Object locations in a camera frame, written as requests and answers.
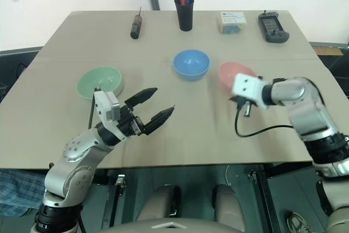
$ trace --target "screwdriver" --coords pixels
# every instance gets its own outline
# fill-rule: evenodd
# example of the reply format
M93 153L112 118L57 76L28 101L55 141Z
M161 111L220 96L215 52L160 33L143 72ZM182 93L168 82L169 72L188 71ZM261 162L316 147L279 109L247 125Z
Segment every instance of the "screwdriver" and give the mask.
M142 7L140 8L139 14L135 15L135 18L133 19L131 33L130 33L133 39L137 39L140 36L140 30L142 26L141 9Z

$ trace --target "bowl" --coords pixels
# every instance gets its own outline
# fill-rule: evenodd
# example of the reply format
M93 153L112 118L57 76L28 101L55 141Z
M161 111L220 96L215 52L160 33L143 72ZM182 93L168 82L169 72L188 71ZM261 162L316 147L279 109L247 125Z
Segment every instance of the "bowl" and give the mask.
M84 73L76 83L78 94L87 99L92 99L96 87L118 96L123 88L121 73L113 67L98 67Z
M200 50L184 50L174 57L173 67L182 78L197 80L206 74L209 58Z
M230 97L233 95L231 89L234 84L235 76L243 73L250 76L257 76L249 67L235 61L227 61L219 67L219 83L224 93Z

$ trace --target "black device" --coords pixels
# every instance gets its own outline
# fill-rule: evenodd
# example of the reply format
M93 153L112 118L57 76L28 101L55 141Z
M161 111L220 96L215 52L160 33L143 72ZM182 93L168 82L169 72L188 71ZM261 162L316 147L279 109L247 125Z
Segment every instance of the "black device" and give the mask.
M267 42L284 43L290 37L290 34L282 28L278 16L277 12L266 12L266 10L258 16Z
M130 33L133 39L137 39L140 37L140 30L142 26L141 9L142 7L140 8L139 14L135 15L135 18L133 19L131 33Z

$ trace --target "green bowl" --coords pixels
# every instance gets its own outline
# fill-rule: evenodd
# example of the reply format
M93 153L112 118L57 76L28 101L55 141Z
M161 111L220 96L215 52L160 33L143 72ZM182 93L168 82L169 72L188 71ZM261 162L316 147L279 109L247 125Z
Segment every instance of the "green bowl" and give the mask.
M113 91L118 96L123 88L121 73L113 67L98 67L84 73L76 83L79 95L87 99L92 99L96 87L105 92Z

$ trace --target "blue bowl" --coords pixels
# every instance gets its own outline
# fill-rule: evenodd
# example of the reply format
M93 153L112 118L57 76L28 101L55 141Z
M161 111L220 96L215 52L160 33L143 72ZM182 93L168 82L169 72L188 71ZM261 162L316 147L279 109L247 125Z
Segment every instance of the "blue bowl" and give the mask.
M184 50L175 56L173 67L182 78L197 80L206 74L209 58L200 50Z

